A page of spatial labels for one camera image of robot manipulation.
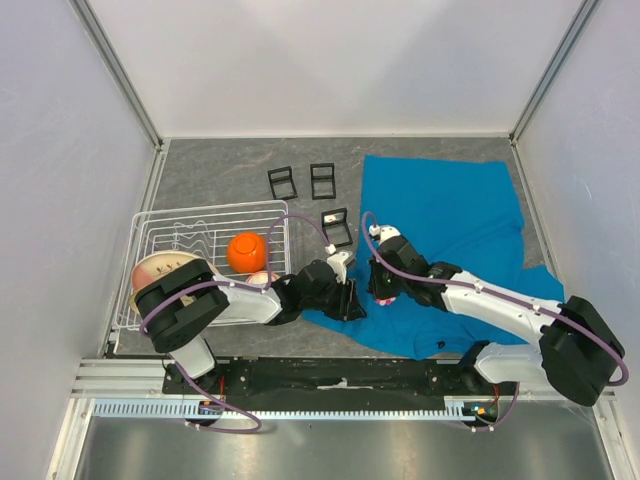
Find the blue t-shirt garment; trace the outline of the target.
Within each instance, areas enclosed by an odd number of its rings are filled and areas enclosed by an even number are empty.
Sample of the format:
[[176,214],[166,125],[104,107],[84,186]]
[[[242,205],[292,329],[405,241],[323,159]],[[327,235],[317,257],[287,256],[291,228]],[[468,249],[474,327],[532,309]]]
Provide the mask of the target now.
[[[537,298],[563,300],[560,282],[543,266],[527,268],[520,203],[505,164],[368,156],[362,211],[396,227],[428,261]],[[520,338],[475,318],[426,308],[406,295],[381,306],[367,292],[370,252],[357,248],[357,296],[366,318],[342,322],[319,311],[304,320],[384,353],[424,359],[465,353],[477,341],[518,344]]]

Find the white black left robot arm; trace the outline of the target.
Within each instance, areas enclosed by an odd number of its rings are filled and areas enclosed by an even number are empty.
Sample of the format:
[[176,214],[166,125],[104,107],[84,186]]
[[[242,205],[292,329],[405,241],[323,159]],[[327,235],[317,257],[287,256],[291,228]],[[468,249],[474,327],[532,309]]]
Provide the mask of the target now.
[[131,301],[142,318],[141,333],[155,351],[173,358],[196,392],[208,393],[220,378],[215,356],[202,336],[210,326],[280,326],[306,310],[343,322],[364,319],[356,283],[346,276],[349,263],[348,254],[339,252],[327,261],[313,261],[297,274],[260,285],[224,277],[197,257],[137,289]]

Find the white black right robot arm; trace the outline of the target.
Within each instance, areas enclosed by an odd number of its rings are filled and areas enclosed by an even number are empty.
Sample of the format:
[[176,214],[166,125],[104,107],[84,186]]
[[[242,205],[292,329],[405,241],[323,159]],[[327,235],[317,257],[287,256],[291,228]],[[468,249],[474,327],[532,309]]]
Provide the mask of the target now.
[[369,290],[384,304],[405,294],[423,307],[480,320],[520,339],[518,345],[476,342],[458,368],[467,392],[491,384],[548,384],[566,399],[592,406],[620,370],[624,348],[596,308],[527,296],[490,284],[456,265],[428,262],[392,226],[366,236],[372,257]]

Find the pink flower smiley brooch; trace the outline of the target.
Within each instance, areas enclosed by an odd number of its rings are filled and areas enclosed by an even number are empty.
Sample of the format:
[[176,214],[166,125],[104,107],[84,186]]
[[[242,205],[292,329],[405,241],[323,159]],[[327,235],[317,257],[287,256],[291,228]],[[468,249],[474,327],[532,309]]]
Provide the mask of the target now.
[[397,297],[390,297],[386,299],[376,299],[376,304],[380,306],[389,306],[397,300]]

